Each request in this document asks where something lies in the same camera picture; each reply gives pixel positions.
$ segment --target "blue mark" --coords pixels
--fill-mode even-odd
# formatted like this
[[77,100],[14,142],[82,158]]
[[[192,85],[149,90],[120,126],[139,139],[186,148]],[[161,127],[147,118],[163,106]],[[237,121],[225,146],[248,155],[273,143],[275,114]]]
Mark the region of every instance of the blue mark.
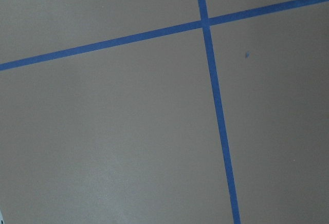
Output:
[[212,87],[212,94],[215,103],[215,111],[217,116],[217,124],[218,129],[220,131],[220,138],[222,144],[222,152],[224,157],[224,165],[225,165],[225,172],[228,184],[228,190],[230,194],[231,200],[231,208],[232,208],[232,215],[234,224],[240,224],[240,214],[239,214],[239,206],[237,203],[237,196],[235,190],[235,183],[234,183],[234,175],[233,175],[233,168],[230,156],[230,149],[228,145],[228,138],[224,120],[224,111],[222,105],[222,98],[220,92],[220,84],[218,81],[217,76],[217,69],[216,69],[216,62],[215,62],[215,55],[212,45],[212,37],[210,31],[210,23],[208,18],[208,11],[207,11],[207,4],[206,0],[198,0],[200,16],[201,16],[201,24],[202,30],[204,34],[204,41],[206,46],[206,54],[208,60],[208,67],[209,67],[209,74],[210,74],[210,81]]

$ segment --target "blue painter's tape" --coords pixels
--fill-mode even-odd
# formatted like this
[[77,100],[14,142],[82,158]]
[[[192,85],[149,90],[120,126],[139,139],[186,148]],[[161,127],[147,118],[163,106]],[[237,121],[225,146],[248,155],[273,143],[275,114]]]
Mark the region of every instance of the blue painter's tape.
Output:
[[299,8],[309,5],[314,5],[317,3],[328,2],[329,0],[294,0],[290,2],[278,3],[270,6],[254,8],[246,11],[235,12],[231,14],[226,14],[222,16],[212,17],[209,19],[210,25],[219,25],[231,21],[243,20],[249,17],[256,17],[264,14],[269,14],[273,12],[280,12],[284,10],[289,10],[293,8]]
[[194,21],[190,23],[185,23],[181,25],[175,25],[167,28],[152,30],[148,32],[143,32],[139,34],[124,36],[122,38],[116,38],[108,41],[88,44],[76,48],[65,49],[53,53],[42,54],[34,57],[29,57],[17,61],[11,61],[8,63],[0,64],[0,71],[8,70],[11,68],[31,65],[39,62],[55,60],[67,56],[72,56],[75,54],[87,53],[95,50],[100,50],[104,48],[111,48],[114,46],[124,45],[128,43],[143,41],[151,38],[157,38],[164,35],[176,34],[179,32],[194,30],[201,28],[201,21]]
[[[329,1],[329,0],[295,0],[295,1],[290,1],[290,2],[274,4],[274,5],[270,5],[270,6],[266,6],[266,7],[260,7],[260,8],[246,10],[246,11],[221,15],[221,16],[209,18],[209,20],[204,20],[204,21],[207,21],[207,23],[209,22],[210,26],[212,26],[212,25],[223,24],[223,23],[232,22],[232,21],[236,21],[236,20],[242,20],[244,18],[260,16],[263,14],[279,12],[279,11],[283,11],[283,10],[313,5],[316,3],[327,2],[327,1]],[[2,64],[0,64],[0,71],[8,70],[8,69],[16,68],[16,67],[21,67],[21,66],[26,66],[26,65],[31,65],[31,64],[35,64],[35,63],[39,63],[39,62],[43,62],[43,61],[55,60],[55,59],[59,59],[59,58],[67,57],[67,56],[72,56],[75,54],[87,53],[87,52],[91,52],[91,51],[95,51],[95,50],[99,50],[99,49],[115,47],[115,46],[133,43],[133,42],[137,42],[137,41],[143,41],[143,40],[147,40],[147,39],[151,39],[151,38],[157,38],[157,37],[164,36],[164,35],[171,35],[171,34],[180,33],[180,32],[184,32],[184,31],[188,31],[188,30],[199,29],[201,27],[202,27],[201,21],[194,21],[194,22],[171,26],[171,27],[162,28],[162,29],[158,29],[158,30],[143,32],[143,33],[139,33],[139,34],[135,34],[135,35],[124,36],[122,38],[111,39],[111,40],[104,41],[104,42],[88,44],[88,45],[84,45],[84,46],[80,46],[80,47],[76,47],[76,48],[69,48],[69,49],[52,52],[52,53],[47,53],[47,54],[43,54],[43,55],[38,55],[38,56],[34,56],[34,57],[29,57],[29,58],[25,58],[25,59],[21,59],[21,60],[17,60],[17,61],[2,63]]]
[[219,85],[218,76],[217,76],[215,55],[214,55],[214,50],[213,50],[213,45],[212,45],[210,23],[209,23],[208,12],[207,12],[207,4],[206,4],[206,0],[198,0],[198,3],[199,3],[199,9],[200,9],[202,29],[203,29],[203,33],[204,33],[204,40],[205,40],[205,46],[206,46],[206,54],[207,54],[208,67],[209,67],[209,73],[210,73],[212,93],[213,93],[213,98],[214,98],[214,103],[215,103],[217,124],[218,124],[218,129],[220,131],[220,138],[221,138],[222,151],[223,151],[223,157],[224,157],[226,178],[227,178],[228,190],[229,190],[230,200],[231,200],[233,221],[234,221],[234,224],[240,224],[241,221],[240,221],[240,214],[239,214],[239,205],[237,203],[234,175],[233,175],[230,149],[229,149],[229,145],[228,145],[228,138],[227,138],[227,132],[226,132],[226,126],[225,126],[220,85]]

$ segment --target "tape line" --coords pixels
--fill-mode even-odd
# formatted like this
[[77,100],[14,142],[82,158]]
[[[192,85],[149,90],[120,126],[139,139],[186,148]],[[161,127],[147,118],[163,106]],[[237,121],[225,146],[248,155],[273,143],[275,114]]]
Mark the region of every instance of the tape line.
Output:
[[[244,18],[260,16],[268,13],[279,12],[283,10],[313,5],[317,3],[327,2],[329,0],[295,0],[290,2],[278,3],[270,6],[254,8],[246,11],[235,12],[231,14],[221,15],[209,19],[210,26],[219,25],[223,23],[228,23],[236,20],[242,20]],[[143,32],[139,34],[124,36],[121,38],[111,39],[108,41],[88,44],[84,46],[79,46],[75,48],[69,48],[65,50],[60,50],[57,52],[46,53],[42,55],[37,55],[33,57],[24,58],[21,60],[11,61],[7,63],[0,64],[0,71],[31,65],[39,62],[55,60],[67,56],[72,56],[81,53],[87,53],[95,50],[100,50],[104,48],[111,48],[119,45],[129,44],[133,42],[143,41],[151,38],[157,38],[164,35],[176,34],[184,31],[194,30],[201,28],[201,21],[194,21],[190,23],[185,23],[181,25],[175,25],[167,28],[152,30],[148,32]]]
[[236,196],[236,190],[235,190],[230,149],[229,149],[229,145],[228,145],[228,138],[227,138],[227,132],[226,132],[226,127],[225,127],[225,119],[224,119],[224,111],[223,111],[223,105],[222,105],[222,99],[221,99],[220,85],[218,82],[215,55],[214,55],[214,50],[213,50],[213,45],[212,45],[212,37],[211,37],[210,24],[209,24],[209,18],[208,18],[207,4],[206,4],[206,0],[198,0],[198,3],[199,3],[199,9],[200,9],[202,30],[203,30],[205,46],[206,46],[206,53],[207,53],[208,67],[209,67],[209,73],[210,73],[212,93],[213,93],[213,98],[214,98],[214,103],[215,103],[217,124],[218,124],[218,129],[220,131],[220,138],[221,138],[221,144],[222,144],[222,151],[223,151],[223,157],[224,157],[224,165],[225,165],[225,172],[226,172],[226,178],[227,178],[227,183],[228,183],[228,190],[229,190],[229,194],[230,194],[233,221],[234,221],[234,224],[240,224],[241,221],[240,221],[240,214],[239,214],[239,206],[237,203],[237,196]]

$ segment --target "blue tape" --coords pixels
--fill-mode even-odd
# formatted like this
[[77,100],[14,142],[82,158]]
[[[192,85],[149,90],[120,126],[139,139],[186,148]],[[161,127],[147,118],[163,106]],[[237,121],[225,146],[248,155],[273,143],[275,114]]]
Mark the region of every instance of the blue tape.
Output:
[[226,127],[225,127],[224,111],[223,111],[223,105],[222,105],[222,99],[221,99],[220,85],[218,82],[215,55],[214,55],[214,50],[213,50],[213,45],[212,45],[207,4],[206,4],[206,0],[198,0],[198,3],[199,3],[199,9],[200,9],[202,30],[203,30],[205,46],[206,46],[212,94],[213,94],[214,103],[215,103],[217,124],[218,124],[218,129],[220,131],[220,138],[221,138],[222,151],[223,151],[223,157],[224,157],[226,178],[227,178],[228,190],[229,190],[230,200],[231,200],[233,221],[234,221],[234,224],[240,224],[241,221],[240,221],[240,214],[239,214],[239,206],[237,203],[237,196],[236,196],[236,190],[235,190],[230,149],[229,149],[229,145],[228,145],[228,138],[227,138],[227,132],[226,132]]
[[284,10],[289,10],[293,8],[299,8],[309,5],[314,5],[317,3],[328,2],[329,0],[294,0],[290,2],[278,3],[270,6],[254,8],[246,11],[235,12],[231,14],[226,14],[222,16],[212,17],[209,19],[210,25],[219,25],[231,21],[243,20],[244,18],[256,17],[264,14],[269,14],[273,12],[280,12]]
[[[283,2],[279,4],[274,4],[266,7],[260,7],[260,8],[255,8],[255,9],[250,9],[246,11],[241,11],[241,12],[236,12],[236,13],[231,13],[231,14],[226,14],[226,15],[221,15],[213,18],[209,18],[209,24],[210,26],[212,25],[218,25],[218,24],[223,24],[227,22],[232,22],[236,20],[242,20],[244,18],[249,18],[249,17],[255,17],[255,16],[260,16],[263,14],[268,14],[268,13],[273,13],[273,12],[279,12],[283,10],[288,10],[292,8],[298,8],[298,7],[303,7],[303,6],[308,6],[308,5],[313,5],[316,3],[322,3],[322,2],[327,2],[329,0],[295,0],[295,1],[290,1],[290,2]],[[129,36],[124,36],[122,38],[116,38],[116,39],[111,39],[108,41],[104,42],[98,42],[98,43],[93,43],[93,44],[88,44],[76,48],[69,48],[53,53],[47,53],[47,54],[42,54],[34,57],[29,57],[17,61],[11,61],[7,63],[2,63],[0,64],[0,71],[16,68],[16,67],[21,67],[21,66],[26,66],[26,65],[31,65],[43,61],[50,61],[50,60],[55,60],[67,56],[72,56],[75,54],[81,54],[81,53],[87,53],[99,49],[104,49],[104,48],[111,48],[119,45],[124,45],[128,43],[133,43],[137,41],[143,41],[151,38],[157,38],[160,36],[164,35],[171,35],[175,33],[180,33],[184,31],[189,31],[189,30],[194,30],[194,29],[199,29],[201,28],[201,21],[194,21],[190,23],[185,23],[181,25],[175,25],[167,28],[162,28],[158,30],[152,30],[148,32],[143,32],[139,34],[134,34],[134,35],[129,35]]]
[[151,38],[157,38],[164,35],[176,34],[179,32],[194,30],[201,28],[201,21],[194,21],[190,23],[185,23],[181,25],[175,25],[167,28],[152,30],[148,32],[143,32],[139,34],[124,36],[122,38],[116,38],[108,41],[88,44],[80,47],[65,49],[53,53],[42,54],[34,57],[29,57],[17,61],[11,61],[7,63],[0,64],[0,71],[8,70],[11,68],[31,65],[39,62],[55,60],[67,56],[72,56],[75,54],[87,53],[95,50],[100,50],[104,48],[111,48],[123,44],[133,43],[137,41],[144,41]]

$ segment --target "gray floor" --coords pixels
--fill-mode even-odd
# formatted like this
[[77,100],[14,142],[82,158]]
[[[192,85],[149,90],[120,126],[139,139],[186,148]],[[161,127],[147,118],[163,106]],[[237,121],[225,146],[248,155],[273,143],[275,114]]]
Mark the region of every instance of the gray floor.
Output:
[[[284,1],[207,3],[212,17]],[[0,9],[0,63],[200,19],[197,0]],[[242,223],[329,218],[328,16],[211,27]],[[201,29],[0,71],[0,90],[6,224],[233,223]]]

